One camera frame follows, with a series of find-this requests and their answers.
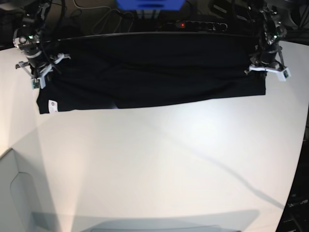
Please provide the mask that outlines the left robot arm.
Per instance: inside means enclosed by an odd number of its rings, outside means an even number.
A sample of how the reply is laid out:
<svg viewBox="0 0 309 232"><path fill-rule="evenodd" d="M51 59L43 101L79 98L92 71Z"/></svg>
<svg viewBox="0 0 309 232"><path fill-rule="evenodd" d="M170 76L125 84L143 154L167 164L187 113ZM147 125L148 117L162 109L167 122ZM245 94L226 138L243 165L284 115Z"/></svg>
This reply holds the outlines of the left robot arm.
<svg viewBox="0 0 309 232"><path fill-rule="evenodd" d="M287 34L280 16L274 7L264 0L247 1L250 20L253 22L254 35L258 38L256 52L250 57L251 65L244 72L272 72L282 74L284 64L282 47L279 45Z"/></svg>

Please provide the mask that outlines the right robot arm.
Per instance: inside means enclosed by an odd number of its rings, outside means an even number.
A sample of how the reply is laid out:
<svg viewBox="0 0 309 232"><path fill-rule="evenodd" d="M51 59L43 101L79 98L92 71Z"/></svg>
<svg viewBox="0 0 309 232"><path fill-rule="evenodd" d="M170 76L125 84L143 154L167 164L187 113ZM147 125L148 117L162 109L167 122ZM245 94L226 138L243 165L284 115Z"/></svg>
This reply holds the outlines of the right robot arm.
<svg viewBox="0 0 309 232"><path fill-rule="evenodd" d="M70 58L64 53L48 55L44 48L43 33L52 3L51 0L37 0L27 5L22 25L14 31L13 44L27 58L25 62L18 62L15 68L23 69L30 76L33 88L45 88L49 73L60 73L57 64Z"/></svg>

